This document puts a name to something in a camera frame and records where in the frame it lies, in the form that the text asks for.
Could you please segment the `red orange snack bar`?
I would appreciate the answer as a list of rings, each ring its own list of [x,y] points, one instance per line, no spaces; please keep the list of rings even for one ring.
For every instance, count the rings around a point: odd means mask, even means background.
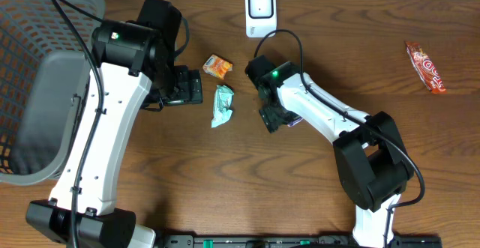
[[[410,61],[427,90],[433,94],[446,93],[446,87],[444,86],[434,63],[421,48],[420,44],[416,42],[406,42],[405,44],[406,52]]]

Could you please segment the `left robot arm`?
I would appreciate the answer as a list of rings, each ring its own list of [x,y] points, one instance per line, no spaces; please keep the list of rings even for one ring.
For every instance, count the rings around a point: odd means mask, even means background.
[[[156,233],[117,208],[119,171],[140,110],[203,101],[200,72],[175,65],[188,22],[169,1],[145,0],[134,21],[104,19],[94,30],[88,93],[72,149],[47,199],[27,223],[68,247],[153,247]]]

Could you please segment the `mint green snack packet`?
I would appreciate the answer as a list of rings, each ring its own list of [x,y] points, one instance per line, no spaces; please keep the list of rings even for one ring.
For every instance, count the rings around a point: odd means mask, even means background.
[[[211,127],[216,128],[225,124],[230,120],[233,111],[231,105],[233,101],[234,92],[225,85],[218,85],[214,93],[213,103],[213,119],[211,120]]]

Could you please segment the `purple red snack bag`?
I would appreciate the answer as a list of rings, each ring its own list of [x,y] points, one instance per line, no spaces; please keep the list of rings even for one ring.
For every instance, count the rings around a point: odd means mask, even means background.
[[[287,126],[288,127],[293,127],[293,126],[297,125],[298,123],[300,123],[302,120],[303,120],[303,118],[301,118],[301,117],[294,118],[290,123],[287,124]]]

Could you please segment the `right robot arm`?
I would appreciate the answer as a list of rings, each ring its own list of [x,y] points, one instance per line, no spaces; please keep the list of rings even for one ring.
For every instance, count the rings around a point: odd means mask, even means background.
[[[392,117],[342,103],[290,61],[277,67],[261,55],[245,73],[258,90],[269,132],[306,121],[332,144],[340,184],[356,206],[353,240],[390,247],[394,206],[414,173]]]

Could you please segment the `small orange snack box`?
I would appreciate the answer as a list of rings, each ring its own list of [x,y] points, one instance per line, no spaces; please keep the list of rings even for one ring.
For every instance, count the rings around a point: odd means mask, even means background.
[[[233,64],[218,55],[212,54],[202,68],[207,74],[218,79],[224,79],[226,74],[233,70]]]

